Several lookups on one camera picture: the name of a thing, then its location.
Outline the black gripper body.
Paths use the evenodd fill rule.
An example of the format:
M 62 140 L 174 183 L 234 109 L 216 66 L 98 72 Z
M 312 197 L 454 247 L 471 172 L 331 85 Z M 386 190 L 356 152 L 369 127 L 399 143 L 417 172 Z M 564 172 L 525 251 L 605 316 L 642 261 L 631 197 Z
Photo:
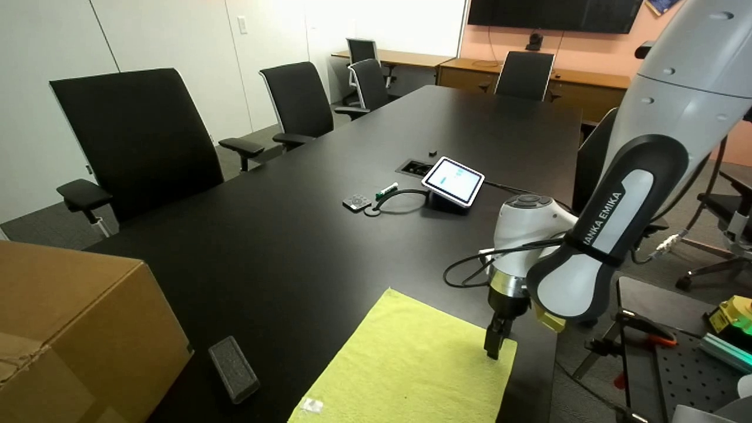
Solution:
M 513 321 L 527 313 L 528 298 L 506 296 L 498 290 L 490 293 L 490 304 L 493 307 L 493 316 L 490 323 L 490 333 L 496 337 L 506 337 L 513 328 Z

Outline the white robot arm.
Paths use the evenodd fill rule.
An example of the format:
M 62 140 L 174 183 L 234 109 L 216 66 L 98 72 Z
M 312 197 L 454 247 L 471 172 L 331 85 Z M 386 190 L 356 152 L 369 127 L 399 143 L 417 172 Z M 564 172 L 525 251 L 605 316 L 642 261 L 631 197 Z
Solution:
M 602 313 L 613 273 L 666 201 L 752 108 L 752 0 L 685 0 L 612 121 L 586 207 L 513 195 L 498 208 L 485 350 L 500 353 L 528 307 Z

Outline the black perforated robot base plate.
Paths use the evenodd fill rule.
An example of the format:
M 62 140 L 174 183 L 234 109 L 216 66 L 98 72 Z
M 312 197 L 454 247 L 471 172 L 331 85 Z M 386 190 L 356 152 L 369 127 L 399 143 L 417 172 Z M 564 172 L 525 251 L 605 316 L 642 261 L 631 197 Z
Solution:
M 619 302 L 678 335 L 674 348 L 664 348 L 638 328 L 622 331 L 625 394 L 633 411 L 649 423 L 669 423 L 679 404 L 716 411 L 738 396 L 740 370 L 700 348 L 708 302 L 633 276 L 619 280 Z

